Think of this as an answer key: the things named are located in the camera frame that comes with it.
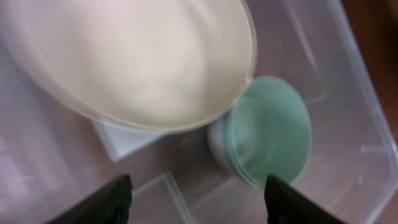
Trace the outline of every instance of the brown surface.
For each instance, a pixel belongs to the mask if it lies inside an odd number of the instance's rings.
[[[398,139],[398,24],[391,0],[345,0],[351,28],[376,89],[391,131]],[[379,218],[383,224],[398,223],[398,194]]]

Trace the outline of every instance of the transparent container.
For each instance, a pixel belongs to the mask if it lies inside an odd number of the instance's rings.
[[[248,0],[256,75],[288,81],[305,100],[313,148],[293,183],[348,223],[373,223],[397,188],[396,144],[337,0]]]

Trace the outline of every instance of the plastic bin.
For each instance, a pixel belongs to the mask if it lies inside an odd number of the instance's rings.
[[[397,188],[396,144],[341,3],[248,0],[256,75],[288,81],[304,98],[313,149],[294,182],[348,223],[373,223]]]

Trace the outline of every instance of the black object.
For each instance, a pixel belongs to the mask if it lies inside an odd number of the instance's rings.
[[[344,224],[274,175],[267,178],[264,198],[268,224]]]
[[[126,224],[129,219],[132,184],[122,175],[89,196],[50,224]]]

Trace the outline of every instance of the mint green cup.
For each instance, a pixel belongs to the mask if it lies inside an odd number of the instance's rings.
[[[311,149],[308,111],[287,82],[251,82],[226,115],[221,137],[230,166],[250,184],[264,187],[274,174],[286,182],[303,171]]]

